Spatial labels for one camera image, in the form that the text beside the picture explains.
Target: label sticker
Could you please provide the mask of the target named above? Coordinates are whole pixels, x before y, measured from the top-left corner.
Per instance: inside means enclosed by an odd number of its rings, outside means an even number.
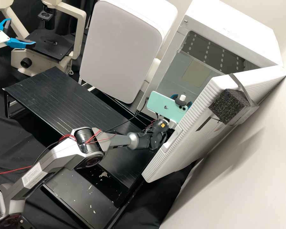
[[[40,163],[38,162],[22,177],[23,186],[25,188],[31,189],[45,175],[47,175],[47,173],[42,171]]]

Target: robotic arm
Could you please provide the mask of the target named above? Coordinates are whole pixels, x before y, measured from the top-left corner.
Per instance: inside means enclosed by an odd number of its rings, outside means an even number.
[[[0,185],[0,228],[17,228],[22,221],[25,200],[62,168],[94,166],[114,148],[157,149],[165,141],[168,129],[165,119],[158,119],[142,133],[127,135],[109,134],[89,127],[74,129],[71,135],[76,141],[66,138],[14,184]],[[86,143],[94,135],[96,140]]]

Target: black foam block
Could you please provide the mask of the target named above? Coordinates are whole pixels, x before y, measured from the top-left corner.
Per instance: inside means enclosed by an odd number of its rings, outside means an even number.
[[[249,109],[250,104],[242,91],[233,89],[224,90],[220,96],[209,106],[209,109],[224,124],[228,124],[233,118]]]

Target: black table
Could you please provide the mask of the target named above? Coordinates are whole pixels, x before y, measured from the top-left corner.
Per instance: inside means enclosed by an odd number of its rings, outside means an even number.
[[[127,120],[56,67],[4,90],[6,108],[11,96],[61,135],[83,126],[109,129]],[[140,128],[127,122],[116,131],[126,134]],[[106,228],[138,187],[154,154],[113,149],[97,167],[63,169],[44,188],[90,228]]]

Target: ribbed plastic panel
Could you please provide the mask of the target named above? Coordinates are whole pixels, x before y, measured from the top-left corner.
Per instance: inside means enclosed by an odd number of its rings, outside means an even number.
[[[235,76],[244,85],[252,100],[259,103],[286,76],[286,72],[279,66],[273,66],[236,73]],[[218,136],[211,138],[209,135],[218,123],[210,120],[200,131],[196,131],[212,114],[208,107],[226,88],[238,88],[228,75],[214,77],[209,81],[178,124],[183,130],[181,134],[166,153],[162,148],[159,149],[143,171],[142,175],[147,182],[183,169],[205,155],[231,130],[231,127],[225,127]]]

